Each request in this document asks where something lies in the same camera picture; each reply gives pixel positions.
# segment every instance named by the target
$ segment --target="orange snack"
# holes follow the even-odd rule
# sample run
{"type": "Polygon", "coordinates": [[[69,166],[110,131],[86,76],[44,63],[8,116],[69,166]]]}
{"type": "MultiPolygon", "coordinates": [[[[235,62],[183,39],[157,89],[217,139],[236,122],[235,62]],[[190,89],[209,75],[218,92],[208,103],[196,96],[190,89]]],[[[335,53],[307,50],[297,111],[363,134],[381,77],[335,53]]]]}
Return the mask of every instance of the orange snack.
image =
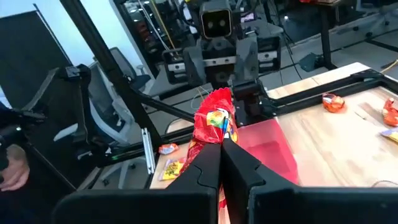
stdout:
{"type": "Polygon", "coordinates": [[[394,104],[394,99],[389,98],[385,103],[382,110],[382,115],[384,117],[384,122],[389,126],[398,126],[398,110],[392,105],[394,104]]]}
{"type": "Polygon", "coordinates": [[[159,147],[159,153],[163,154],[163,155],[168,155],[177,150],[178,150],[178,145],[176,145],[174,143],[162,145],[159,147]]]}
{"type": "Polygon", "coordinates": [[[342,97],[331,93],[322,94],[322,103],[323,107],[331,113],[337,113],[345,106],[345,101],[342,97]]]}

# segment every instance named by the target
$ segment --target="wooden tabletop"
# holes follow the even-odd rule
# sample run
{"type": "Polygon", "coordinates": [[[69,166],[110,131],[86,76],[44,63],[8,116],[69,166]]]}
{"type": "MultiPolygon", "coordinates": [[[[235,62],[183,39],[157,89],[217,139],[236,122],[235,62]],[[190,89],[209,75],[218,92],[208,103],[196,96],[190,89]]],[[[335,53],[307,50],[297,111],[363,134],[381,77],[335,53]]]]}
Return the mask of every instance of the wooden tabletop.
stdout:
{"type": "MultiPolygon", "coordinates": [[[[268,91],[280,98],[318,85],[329,83],[369,67],[353,63],[268,91]]],[[[382,137],[387,128],[381,109],[389,97],[398,96],[379,87],[344,97],[347,111],[333,114],[321,105],[276,118],[290,145],[302,186],[370,187],[379,180],[398,182],[398,144],[382,137]]],[[[192,125],[176,120],[169,131],[192,125]]],[[[168,156],[160,156],[151,188],[165,188],[171,181],[158,181],[167,159],[187,155],[188,145],[168,156]]]]}

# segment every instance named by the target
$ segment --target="floor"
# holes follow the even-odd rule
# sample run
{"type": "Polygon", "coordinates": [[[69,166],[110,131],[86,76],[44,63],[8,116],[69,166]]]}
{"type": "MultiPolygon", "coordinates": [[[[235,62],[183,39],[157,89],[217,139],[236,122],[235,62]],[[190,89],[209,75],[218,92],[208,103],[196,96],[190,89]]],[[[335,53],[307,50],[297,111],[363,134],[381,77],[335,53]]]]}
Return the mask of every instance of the floor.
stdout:
{"type": "MultiPolygon", "coordinates": [[[[366,39],[365,33],[376,17],[377,15],[369,16],[355,23],[346,24],[330,31],[330,44],[333,51],[332,61],[337,67],[342,67],[353,62],[360,62],[375,70],[381,70],[383,65],[398,59],[398,52],[378,47],[364,41],[366,39]],[[353,31],[352,27],[354,26],[359,26],[359,30],[353,31]]],[[[373,40],[398,47],[398,42],[396,41],[398,38],[398,19],[390,19],[390,22],[389,26],[381,26],[374,31],[374,36],[376,36],[376,38],[373,40]]],[[[292,51],[293,55],[292,58],[290,58],[287,49],[282,49],[282,69],[280,72],[274,72],[260,77],[260,80],[268,90],[327,71],[325,68],[318,68],[312,72],[305,72],[299,65],[296,65],[301,58],[310,52],[315,54],[320,54],[322,52],[318,35],[297,42],[296,45],[292,47],[292,51]]],[[[398,78],[398,67],[392,68],[386,74],[398,78]]],[[[211,90],[211,86],[207,84],[203,86],[203,89],[211,90]]],[[[189,113],[194,113],[196,110],[195,108],[198,108],[201,102],[199,91],[202,92],[201,94],[205,94],[202,89],[192,89],[185,93],[167,98],[163,102],[189,113]]],[[[170,114],[163,111],[156,111],[153,108],[149,108],[147,112],[160,134],[165,133],[170,122],[177,119],[170,114]]],[[[141,134],[138,133],[141,133],[138,126],[131,129],[132,142],[141,141],[141,134]]],[[[117,187],[118,178],[119,173],[116,172],[109,178],[109,185],[104,186],[103,183],[98,182],[95,184],[94,189],[114,189],[117,187]]],[[[127,174],[125,189],[143,188],[146,178],[146,164],[138,162],[136,168],[130,170],[127,174]]]]}

